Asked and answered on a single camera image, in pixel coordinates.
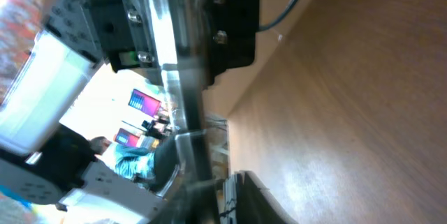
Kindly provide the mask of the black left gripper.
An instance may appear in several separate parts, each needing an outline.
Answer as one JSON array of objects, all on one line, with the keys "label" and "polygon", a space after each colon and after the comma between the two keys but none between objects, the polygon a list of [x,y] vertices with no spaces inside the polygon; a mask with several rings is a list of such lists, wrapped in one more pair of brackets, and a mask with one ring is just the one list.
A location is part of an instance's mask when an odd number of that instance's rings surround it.
[{"label": "black left gripper", "polygon": [[141,67],[199,70],[204,84],[252,65],[260,0],[87,0],[100,51],[114,71]]}]

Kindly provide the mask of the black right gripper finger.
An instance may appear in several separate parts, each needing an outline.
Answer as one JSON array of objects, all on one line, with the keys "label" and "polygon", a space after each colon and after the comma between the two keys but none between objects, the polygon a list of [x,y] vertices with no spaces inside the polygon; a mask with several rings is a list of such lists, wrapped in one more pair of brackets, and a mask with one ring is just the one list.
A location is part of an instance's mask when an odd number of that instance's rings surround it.
[{"label": "black right gripper finger", "polygon": [[246,224],[296,224],[270,189],[252,171],[242,171],[240,222]]}]

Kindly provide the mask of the black smartphone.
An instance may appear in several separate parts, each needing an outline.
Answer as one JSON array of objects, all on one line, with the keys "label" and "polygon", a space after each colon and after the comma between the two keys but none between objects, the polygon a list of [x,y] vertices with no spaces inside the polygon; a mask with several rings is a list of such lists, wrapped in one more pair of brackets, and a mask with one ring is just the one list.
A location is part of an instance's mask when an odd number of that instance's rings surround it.
[{"label": "black smartphone", "polygon": [[181,181],[163,213],[174,223],[219,223],[202,97],[208,39],[203,0],[144,0],[144,6],[164,89],[177,103],[169,113]]}]

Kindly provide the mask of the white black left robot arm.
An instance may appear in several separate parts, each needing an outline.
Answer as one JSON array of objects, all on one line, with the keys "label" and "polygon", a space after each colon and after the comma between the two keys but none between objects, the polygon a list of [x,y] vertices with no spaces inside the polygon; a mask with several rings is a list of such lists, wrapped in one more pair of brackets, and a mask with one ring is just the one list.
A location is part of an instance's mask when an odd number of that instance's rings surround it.
[{"label": "white black left robot arm", "polygon": [[[202,92],[254,62],[260,0],[55,0],[1,106],[1,185],[120,223],[218,223]],[[155,189],[97,159],[61,118],[103,64],[141,68],[170,103],[175,167]]]}]

